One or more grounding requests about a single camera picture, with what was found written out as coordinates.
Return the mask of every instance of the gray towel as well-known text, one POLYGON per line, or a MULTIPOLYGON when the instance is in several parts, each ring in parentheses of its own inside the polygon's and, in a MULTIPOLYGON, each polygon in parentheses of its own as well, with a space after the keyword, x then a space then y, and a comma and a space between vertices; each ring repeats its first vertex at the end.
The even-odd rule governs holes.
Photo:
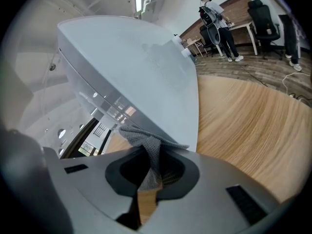
POLYGON ((139 191, 148 191, 161 186, 161 176, 159 171, 159 150, 160 145, 172 146, 186 149, 188 145, 181 145, 164 139, 161 136, 139 129, 136 126, 121 126, 119 129, 121 136, 127 139, 132 146, 143 146, 150 158, 151 168, 143 180, 139 191))

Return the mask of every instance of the white ceiling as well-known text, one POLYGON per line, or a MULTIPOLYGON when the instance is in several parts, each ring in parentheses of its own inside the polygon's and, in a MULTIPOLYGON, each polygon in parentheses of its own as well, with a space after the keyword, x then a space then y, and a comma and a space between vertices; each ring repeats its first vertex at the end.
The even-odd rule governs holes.
MULTIPOLYGON (((162 2, 155 5, 156 10, 161 7, 162 2)), ((135 10, 135 0, 29 0, 2 43, 6 61, 33 94, 25 108, 19 96, 14 97, 11 108, 23 111, 14 127, 43 146, 65 149, 80 131, 79 125, 92 117, 76 99, 60 62, 57 24, 90 15, 133 17, 135 10), (51 63, 56 65, 54 71, 48 70, 51 63), (61 128, 66 133, 59 139, 61 128)))

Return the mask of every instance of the light wood surface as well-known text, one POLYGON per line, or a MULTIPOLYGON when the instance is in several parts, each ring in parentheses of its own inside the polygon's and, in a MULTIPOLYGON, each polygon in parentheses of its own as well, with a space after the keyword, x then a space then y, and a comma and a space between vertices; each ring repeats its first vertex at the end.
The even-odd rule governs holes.
MULTIPOLYGON (((198 76, 198 92, 198 153, 230 162, 280 202, 300 191, 311 167, 311 108, 276 90, 231 78, 198 76)), ((113 138, 109 152, 129 147, 113 138)), ((138 195, 143 223, 156 208, 155 195, 138 195)))

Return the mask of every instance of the black office chair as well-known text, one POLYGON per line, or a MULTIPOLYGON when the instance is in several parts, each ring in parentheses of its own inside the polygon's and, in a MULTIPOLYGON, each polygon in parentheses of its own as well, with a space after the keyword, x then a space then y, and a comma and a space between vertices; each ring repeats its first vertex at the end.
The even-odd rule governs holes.
POLYGON ((210 40, 210 38, 209 38, 208 31, 207 31, 207 27, 206 27, 205 25, 203 25, 203 26, 201 26, 201 27, 199 28, 199 30, 200 30, 201 36, 202 36, 202 37, 204 38, 204 40, 205 40, 205 45, 203 45, 203 48, 204 48, 204 49, 211 48, 211 53, 212 53, 211 57, 213 57, 213 56, 214 56, 214 46, 215 46, 215 45, 211 42, 211 40, 210 40))
POLYGON ((279 39, 279 24, 276 23, 277 30, 272 22, 270 9, 267 5, 263 5, 260 0, 253 0, 248 2, 248 13, 252 17, 257 33, 255 33, 255 38, 261 43, 261 51, 263 55, 263 59, 265 58, 265 54, 267 52, 274 51, 280 56, 280 60, 283 58, 283 51, 277 51, 271 45, 271 42, 275 44, 273 41, 279 39))

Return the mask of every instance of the white t-shirt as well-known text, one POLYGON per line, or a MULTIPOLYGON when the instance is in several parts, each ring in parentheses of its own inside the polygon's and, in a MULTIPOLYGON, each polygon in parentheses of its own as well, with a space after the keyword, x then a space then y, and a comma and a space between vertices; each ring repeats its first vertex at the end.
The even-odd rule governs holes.
MULTIPOLYGON (((224 9, 222 9, 222 7, 218 4, 216 4, 215 2, 206 2, 205 3, 205 6, 209 9, 211 9, 213 12, 217 13, 217 14, 221 14, 224 9)), ((217 21, 215 22, 215 25, 218 27, 218 28, 226 28, 228 27, 228 25, 226 24, 226 21, 224 19, 222 20, 219 20, 217 19, 217 21)))

